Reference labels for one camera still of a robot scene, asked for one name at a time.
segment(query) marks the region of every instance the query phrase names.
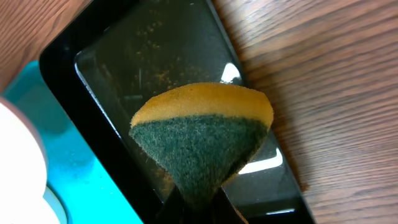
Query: sponge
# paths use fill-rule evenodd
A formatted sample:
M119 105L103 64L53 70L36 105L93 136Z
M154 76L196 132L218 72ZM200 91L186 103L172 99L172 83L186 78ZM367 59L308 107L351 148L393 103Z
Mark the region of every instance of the sponge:
M129 134L170 173L185 203L201 210L264 143L272 120L259 91L195 83L151 98Z

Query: table surface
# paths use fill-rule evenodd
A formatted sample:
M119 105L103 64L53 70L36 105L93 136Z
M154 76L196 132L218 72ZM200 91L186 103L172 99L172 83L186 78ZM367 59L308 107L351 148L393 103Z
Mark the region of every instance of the table surface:
M0 91L88 0L0 2ZM397 223L398 0L215 0L318 223Z

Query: wooden table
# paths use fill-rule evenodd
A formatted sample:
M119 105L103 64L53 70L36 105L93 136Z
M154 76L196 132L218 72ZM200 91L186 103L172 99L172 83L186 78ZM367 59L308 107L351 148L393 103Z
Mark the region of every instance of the wooden table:
M0 2L0 90L89 1ZM216 0L318 223L398 223L398 0Z

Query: green scouring pad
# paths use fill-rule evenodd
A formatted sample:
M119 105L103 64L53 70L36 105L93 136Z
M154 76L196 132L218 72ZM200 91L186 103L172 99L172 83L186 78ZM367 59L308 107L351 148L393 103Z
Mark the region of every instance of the green scouring pad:
M151 98L132 118L130 136L201 210L261 147L272 120L259 91L195 83Z

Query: black baking tray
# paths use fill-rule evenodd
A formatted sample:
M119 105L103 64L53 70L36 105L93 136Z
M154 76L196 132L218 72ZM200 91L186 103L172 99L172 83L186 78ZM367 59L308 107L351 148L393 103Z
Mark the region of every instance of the black baking tray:
M223 81L226 64L238 75ZM202 0L94 0L42 52L40 71L144 223L154 219L171 188L165 187L167 174L128 137L135 111L187 83L245 85L212 3ZM252 162L280 156L281 165L239 175L224 190L250 223L312 223L279 148L271 132Z

